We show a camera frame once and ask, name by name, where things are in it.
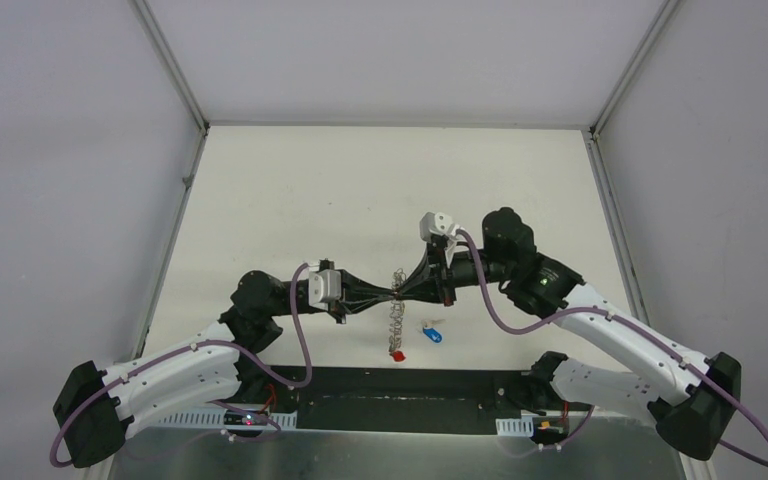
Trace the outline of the metal disc with key rings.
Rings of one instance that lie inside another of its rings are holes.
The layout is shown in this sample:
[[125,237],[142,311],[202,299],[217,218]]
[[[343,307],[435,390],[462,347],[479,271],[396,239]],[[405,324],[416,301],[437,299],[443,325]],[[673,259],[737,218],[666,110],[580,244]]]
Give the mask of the metal disc with key rings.
[[[407,276],[403,269],[397,269],[391,278],[391,288],[396,292],[402,284],[405,282]],[[390,313],[389,313],[389,355],[397,350],[401,351],[402,348],[402,329],[403,318],[405,313],[405,303],[400,299],[394,297],[390,301]]]

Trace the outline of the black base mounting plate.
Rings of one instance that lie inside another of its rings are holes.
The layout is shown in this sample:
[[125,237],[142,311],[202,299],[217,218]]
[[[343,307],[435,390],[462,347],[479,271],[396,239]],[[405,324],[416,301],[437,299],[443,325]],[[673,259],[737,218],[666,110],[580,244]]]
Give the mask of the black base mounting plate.
[[494,435],[499,420],[522,414],[584,413],[520,370],[316,367],[311,383],[290,388],[264,373],[227,404],[292,415],[296,430]]

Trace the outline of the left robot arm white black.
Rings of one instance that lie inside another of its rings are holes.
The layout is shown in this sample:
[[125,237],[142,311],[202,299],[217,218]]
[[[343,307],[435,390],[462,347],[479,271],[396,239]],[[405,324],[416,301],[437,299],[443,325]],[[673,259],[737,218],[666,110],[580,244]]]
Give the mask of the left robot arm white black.
[[[300,314],[326,313],[337,322],[397,297],[381,287],[323,263],[302,277],[297,268],[284,282],[263,271],[241,277],[231,307],[204,330],[154,355],[99,368],[87,361],[73,368],[53,406],[59,425],[49,451],[56,468],[87,468],[115,454],[143,428],[180,410],[234,397],[257,402],[265,378],[302,389],[313,379],[312,358]],[[279,316],[291,316],[304,360],[304,375],[283,377],[259,353],[282,333]]]

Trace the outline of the aluminium frame rail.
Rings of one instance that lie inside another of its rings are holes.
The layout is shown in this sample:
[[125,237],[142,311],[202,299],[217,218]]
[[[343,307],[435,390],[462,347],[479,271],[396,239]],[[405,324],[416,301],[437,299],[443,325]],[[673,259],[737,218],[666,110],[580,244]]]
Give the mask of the aluminium frame rail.
[[666,377],[649,378],[598,369],[558,352],[545,353],[522,372],[316,367],[311,380],[305,380],[301,367],[272,369],[239,360],[235,353],[226,359],[219,354],[213,348],[105,370],[87,363],[78,391],[84,398],[99,394],[108,403],[111,418],[125,425],[135,421],[139,400],[146,407],[176,412],[210,400],[256,403],[268,386],[277,390],[280,411],[308,400],[317,410],[331,401],[470,400],[502,414],[515,409],[542,412],[573,403],[656,422],[689,404],[701,384],[686,368],[672,371],[668,365],[658,365],[656,373]]

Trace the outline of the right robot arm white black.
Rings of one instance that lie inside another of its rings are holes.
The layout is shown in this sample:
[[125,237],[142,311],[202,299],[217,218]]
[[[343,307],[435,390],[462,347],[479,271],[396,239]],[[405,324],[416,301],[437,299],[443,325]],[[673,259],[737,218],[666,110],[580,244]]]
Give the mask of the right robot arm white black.
[[533,230],[511,208],[487,214],[483,246],[450,216],[428,212],[419,222],[424,259],[398,290],[402,300],[452,305],[459,288],[489,295],[496,283],[519,310],[571,332],[624,366],[615,372],[568,354],[547,352],[528,372],[529,400],[543,410],[584,403],[636,419],[680,453],[708,460],[721,444],[740,397],[742,366],[725,352],[706,355],[658,333],[601,295],[575,270],[538,251]]

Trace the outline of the blue key tag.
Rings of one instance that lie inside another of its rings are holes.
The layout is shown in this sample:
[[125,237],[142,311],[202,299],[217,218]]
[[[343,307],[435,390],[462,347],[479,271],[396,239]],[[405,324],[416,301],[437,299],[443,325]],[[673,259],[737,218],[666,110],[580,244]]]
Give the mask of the blue key tag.
[[423,328],[422,333],[435,344],[443,341],[443,336],[434,328]]

